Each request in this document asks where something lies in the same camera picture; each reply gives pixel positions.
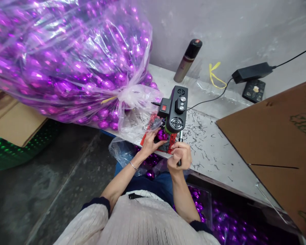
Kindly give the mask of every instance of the sweater sleeve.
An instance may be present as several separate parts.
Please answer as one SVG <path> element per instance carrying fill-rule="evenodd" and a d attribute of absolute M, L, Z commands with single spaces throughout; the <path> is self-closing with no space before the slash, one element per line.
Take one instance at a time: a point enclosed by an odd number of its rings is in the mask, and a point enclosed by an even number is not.
<path fill-rule="evenodd" d="M 109 201 L 104 197 L 94 198 L 83 205 L 80 213 L 69 223 L 54 245 L 98 241 L 109 220 L 109 213 Z"/>
<path fill-rule="evenodd" d="M 190 226 L 197 231 L 199 236 L 205 241 L 205 244 L 220 245 L 218 240 L 213 236 L 211 229 L 205 223 L 195 220 L 190 223 Z"/>

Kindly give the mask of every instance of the spray can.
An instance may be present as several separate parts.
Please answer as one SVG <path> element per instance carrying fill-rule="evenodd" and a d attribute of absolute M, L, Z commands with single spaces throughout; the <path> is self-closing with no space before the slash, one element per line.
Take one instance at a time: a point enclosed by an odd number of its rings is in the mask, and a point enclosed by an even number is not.
<path fill-rule="evenodd" d="M 186 49 L 186 52 L 183 56 L 183 59 L 179 64 L 177 72 L 173 77 L 175 82 L 181 83 L 183 81 L 202 45 L 203 42 L 199 39 L 193 39 L 192 41 L 190 41 L 188 48 Z"/>

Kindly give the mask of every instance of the hand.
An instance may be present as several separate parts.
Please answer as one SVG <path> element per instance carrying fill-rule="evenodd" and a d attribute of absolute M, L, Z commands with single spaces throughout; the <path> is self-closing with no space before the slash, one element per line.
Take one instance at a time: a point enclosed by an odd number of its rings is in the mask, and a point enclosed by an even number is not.
<path fill-rule="evenodd" d="M 190 168 L 192 163 L 190 146 L 183 142 L 176 142 L 171 146 L 174 150 L 171 152 L 173 155 L 167 161 L 170 174 L 182 172 Z M 181 159 L 181 166 L 177 166 L 177 163 Z"/>
<path fill-rule="evenodd" d="M 143 147 L 139 151 L 139 154 L 145 157 L 145 159 L 148 158 L 149 155 L 151 155 L 153 152 L 155 152 L 160 146 L 167 143 L 167 141 L 159 141 L 156 144 L 154 143 L 154 138 L 160 129 L 161 128 L 158 128 L 157 130 L 150 131 L 146 134 Z"/>

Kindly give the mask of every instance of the black can lid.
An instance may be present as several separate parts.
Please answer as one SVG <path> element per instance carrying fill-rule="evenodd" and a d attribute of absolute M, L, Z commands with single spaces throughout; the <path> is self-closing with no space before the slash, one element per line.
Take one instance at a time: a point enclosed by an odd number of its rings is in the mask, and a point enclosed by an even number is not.
<path fill-rule="evenodd" d="M 186 49 L 185 56 L 190 59 L 196 58 L 199 50 L 201 49 L 203 42 L 199 39 L 193 39 L 190 41 L 188 48 Z"/>

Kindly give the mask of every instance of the handheld tool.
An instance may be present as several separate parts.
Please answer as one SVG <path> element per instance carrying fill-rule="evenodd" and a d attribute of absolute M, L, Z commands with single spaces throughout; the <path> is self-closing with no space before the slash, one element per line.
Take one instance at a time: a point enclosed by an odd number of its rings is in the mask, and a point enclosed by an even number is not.
<path fill-rule="evenodd" d="M 175 86 L 169 99 L 163 98 L 160 103 L 152 102 L 159 106 L 157 115 L 161 118 L 161 127 L 168 134 L 179 133 L 179 141 L 182 142 L 183 132 L 186 124 L 186 110 L 188 100 L 188 88 Z"/>

